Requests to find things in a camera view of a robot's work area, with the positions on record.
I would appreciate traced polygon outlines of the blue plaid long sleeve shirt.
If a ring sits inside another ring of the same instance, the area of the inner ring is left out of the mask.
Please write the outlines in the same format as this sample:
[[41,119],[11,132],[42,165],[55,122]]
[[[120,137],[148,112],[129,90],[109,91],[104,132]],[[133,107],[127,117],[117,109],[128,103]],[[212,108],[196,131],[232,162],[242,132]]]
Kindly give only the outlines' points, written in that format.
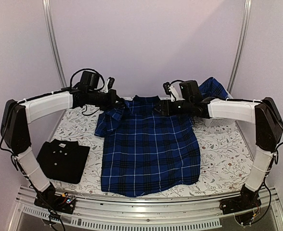
[[160,98],[135,96],[102,112],[95,135],[104,139],[101,190],[145,196],[200,176],[200,148],[189,114],[162,116]]

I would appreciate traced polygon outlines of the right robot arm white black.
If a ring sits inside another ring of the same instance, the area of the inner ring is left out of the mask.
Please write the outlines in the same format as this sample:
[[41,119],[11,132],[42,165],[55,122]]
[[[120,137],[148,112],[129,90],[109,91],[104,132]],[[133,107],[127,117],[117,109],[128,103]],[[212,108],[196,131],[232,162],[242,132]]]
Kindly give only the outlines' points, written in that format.
[[257,192],[278,162],[278,148],[283,144],[283,120],[271,97],[262,100],[223,98],[219,96],[202,97],[195,80],[180,83],[181,93],[168,82],[163,84],[170,96],[161,100],[155,107],[163,116],[191,114],[205,119],[231,119],[255,126],[256,151],[250,174],[242,187],[244,193],[236,200],[241,210],[248,209],[254,202]]

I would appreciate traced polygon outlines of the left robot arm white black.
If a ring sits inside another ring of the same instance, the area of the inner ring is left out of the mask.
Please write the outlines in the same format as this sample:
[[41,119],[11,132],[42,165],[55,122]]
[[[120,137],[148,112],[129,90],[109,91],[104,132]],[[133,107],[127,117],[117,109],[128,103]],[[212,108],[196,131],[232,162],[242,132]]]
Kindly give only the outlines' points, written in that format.
[[[59,198],[48,191],[52,186],[33,154],[29,124],[55,112],[85,105],[94,105],[103,111],[118,100],[116,90],[112,88],[113,77],[103,80],[99,72],[90,68],[79,72],[81,79],[75,85],[20,101],[8,100],[3,112],[0,144],[4,143],[7,147],[0,149],[11,154],[15,169],[21,171],[32,187],[42,193],[40,200],[49,209],[59,205]],[[103,80],[102,87],[98,87],[99,80]]]

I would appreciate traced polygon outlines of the white plastic laundry basket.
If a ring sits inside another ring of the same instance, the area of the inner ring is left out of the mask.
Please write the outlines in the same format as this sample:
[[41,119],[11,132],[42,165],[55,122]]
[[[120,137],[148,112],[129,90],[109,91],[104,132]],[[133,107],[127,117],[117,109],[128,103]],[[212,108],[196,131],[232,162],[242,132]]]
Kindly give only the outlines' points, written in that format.
[[207,127],[226,126],[235,122],[234,119],[229,118],[202,118],[202,121]]

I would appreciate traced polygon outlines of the floral patterned table mat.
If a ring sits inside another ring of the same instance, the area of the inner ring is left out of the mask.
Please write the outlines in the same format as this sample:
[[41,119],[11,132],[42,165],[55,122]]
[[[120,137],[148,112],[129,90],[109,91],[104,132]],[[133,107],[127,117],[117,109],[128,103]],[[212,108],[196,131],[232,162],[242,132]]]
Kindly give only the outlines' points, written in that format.
[[[87,116],[82,114],[83,109],[79,107],[67,110],[53,135],[53,139],[78,141],[80,145],[90,147],[81,181],[72,184],[52,180],[52,183],[56,189],[80,195],[114,196],[111,192],[101,190],[104,139],[94,135],[101,112],[94,106],[88,106],[86,110]],[[206,196],[240,191],[253,160],[237,125],[232,123],[207,127],[201,119],[195,119],[193,131],[201,154],[198,182],[193,185],[176,185],[162,192],[148,194],[148,198]]]

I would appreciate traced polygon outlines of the folded black polo shirt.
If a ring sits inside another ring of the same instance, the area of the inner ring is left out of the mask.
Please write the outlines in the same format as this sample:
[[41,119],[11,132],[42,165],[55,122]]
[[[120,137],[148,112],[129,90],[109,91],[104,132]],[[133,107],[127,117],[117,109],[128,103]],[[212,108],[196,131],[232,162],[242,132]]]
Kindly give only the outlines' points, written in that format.
[[79,145],[78,141],[54,139],[44,142],[37,161],[45,174],[52,180],[78,184],[81,181],[90,147]]

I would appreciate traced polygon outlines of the left aluminium frame post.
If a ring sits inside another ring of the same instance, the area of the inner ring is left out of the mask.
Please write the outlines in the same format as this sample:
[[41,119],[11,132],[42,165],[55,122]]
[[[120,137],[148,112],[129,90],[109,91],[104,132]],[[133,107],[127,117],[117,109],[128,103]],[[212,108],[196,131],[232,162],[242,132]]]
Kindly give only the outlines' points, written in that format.
[[64,88],[67,86],[67,81],[64,76],[64,71],[58,51],[56,35],[54,31],[53,21],[52,21],[52,13],[51,13],[51,3],[49,0],[42,0],[43,12],[46,22],[47,33],[50,41],[52,56],[54,59],[57,75],[61,84],[61,87]]

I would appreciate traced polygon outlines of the aluminium frame post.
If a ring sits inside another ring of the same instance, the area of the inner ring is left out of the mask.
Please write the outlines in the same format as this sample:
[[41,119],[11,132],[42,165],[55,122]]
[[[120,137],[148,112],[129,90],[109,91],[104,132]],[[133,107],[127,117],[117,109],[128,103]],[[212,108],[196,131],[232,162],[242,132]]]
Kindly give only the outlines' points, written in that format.
[[57,75],[61,84],[61,87],[64,88],[67,86],[67,81],[64,76],[64,71],[58,51],[56,35],[54,31],[53,21],[52,21],[52,13],[51,13],[51,3],[49,0],[42,0],[43,12],[46,22],[47,33],[50,41],[52,56],[54,59]]
[[238,69],[240,66],[241,57],[242,57],[244,44],[245,44],[245,39],[246,39],[248,27],[249,27],[251,7],[252,7],[252,0],[245,0],[237,50],[236,50],[235,59],[234,59],[233,66],[232,66],[231,76],[230,76],[228,87],[227,87],[227,91],[229,93],[231,93],[233,90],[233,87],[236,81],[236,77],[237,77],[237,73],[238,73]]

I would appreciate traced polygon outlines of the right aluminium frame post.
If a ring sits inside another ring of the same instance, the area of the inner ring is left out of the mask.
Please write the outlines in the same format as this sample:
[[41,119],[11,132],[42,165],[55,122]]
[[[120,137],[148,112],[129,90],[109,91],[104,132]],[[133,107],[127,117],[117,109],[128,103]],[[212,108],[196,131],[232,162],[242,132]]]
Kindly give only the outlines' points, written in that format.
[[231,76],[230,76],[228,87],[227,87],[227,91],[229,93],[231,93],[233,90],[233,87],[236,81],[236,77],[237,77],[237,73],[238,73],[238,69],[240,66],[241,57],[242,57],[244,44],[245,44],[245,39],[246,39],[248,27],[249,27],[251,7],[252,7],[252,0],[245,0],[237,50],[236,50],[235,59],[234,59],[233,66],[232,66]]

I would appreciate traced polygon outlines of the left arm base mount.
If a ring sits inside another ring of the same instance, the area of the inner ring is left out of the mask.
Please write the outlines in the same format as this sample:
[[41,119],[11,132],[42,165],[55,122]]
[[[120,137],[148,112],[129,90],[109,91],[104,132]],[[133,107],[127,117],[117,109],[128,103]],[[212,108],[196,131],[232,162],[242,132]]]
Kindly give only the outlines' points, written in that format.
[[55,194],[54,192],[37,193],[34,205],[53,209],[56,212],[73,214],[76,207],[76,196],[69,195],[67,192]]

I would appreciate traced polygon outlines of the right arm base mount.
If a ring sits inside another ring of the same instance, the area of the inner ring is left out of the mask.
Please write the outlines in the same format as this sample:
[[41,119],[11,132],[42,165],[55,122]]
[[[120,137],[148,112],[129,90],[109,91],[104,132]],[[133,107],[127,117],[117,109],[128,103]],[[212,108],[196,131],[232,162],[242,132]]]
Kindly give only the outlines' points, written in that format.
[[234,214],[236,222],[241,226],[251,225],[261,211],[261,200],[258,193],[242,192],[239,196],[222,199],[219,208],[224,215]]

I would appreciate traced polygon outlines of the aluminium front rail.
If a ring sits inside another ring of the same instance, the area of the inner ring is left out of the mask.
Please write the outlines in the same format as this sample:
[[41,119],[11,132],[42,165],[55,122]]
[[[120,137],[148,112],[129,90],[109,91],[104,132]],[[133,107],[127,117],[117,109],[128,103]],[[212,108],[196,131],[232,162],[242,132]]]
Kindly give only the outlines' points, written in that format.
[[252,225],[238,223],[248,210],[224,214],[221,200],[236,193],[197,197],[125,198],[77,194],[72,214],[49,219],[34,204],[35,192],[22,186],[9,223],[11,231],[283,231],[283,208],[275,188],[261,189],[261,206]]

